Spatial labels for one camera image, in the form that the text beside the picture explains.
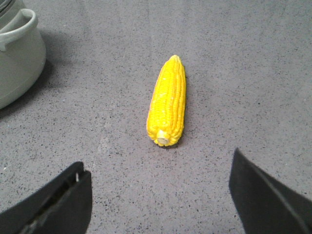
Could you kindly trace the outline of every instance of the floor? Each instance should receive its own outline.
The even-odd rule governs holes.
[[[88,234],[243,234],[233,152],[312,199],[310,0],[25,0],[47,61],[0,110],[0,211],[75,161],[92,172]],[[187,75],[179,143],[146,117],[163,63]]]

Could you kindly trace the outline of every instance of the pot lid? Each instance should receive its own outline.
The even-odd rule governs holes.
[[[5,11],[6,7],[13,4],[15,0],[0,0],[0,15],[3,14],[3,11]]]

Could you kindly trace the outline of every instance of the gray pot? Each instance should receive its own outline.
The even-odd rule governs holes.
[[[0,0],[0,109],[23,95],[43,70],[46,49],[37,24],[36,13],[21,0]]]

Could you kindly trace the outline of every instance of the toy corn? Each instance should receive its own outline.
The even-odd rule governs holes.
[[[159,146],[177,143],[184,127],[185,71],[178,55],[163,65],[157,79],[147,117],[148,136]]]

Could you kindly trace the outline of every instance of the corn cob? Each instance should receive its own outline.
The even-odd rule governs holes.
[[[146,121],[148,136],[159,146],[174,145],[181,137],[185,99],[184,67],[180,57],[173,55],[161,68]]]

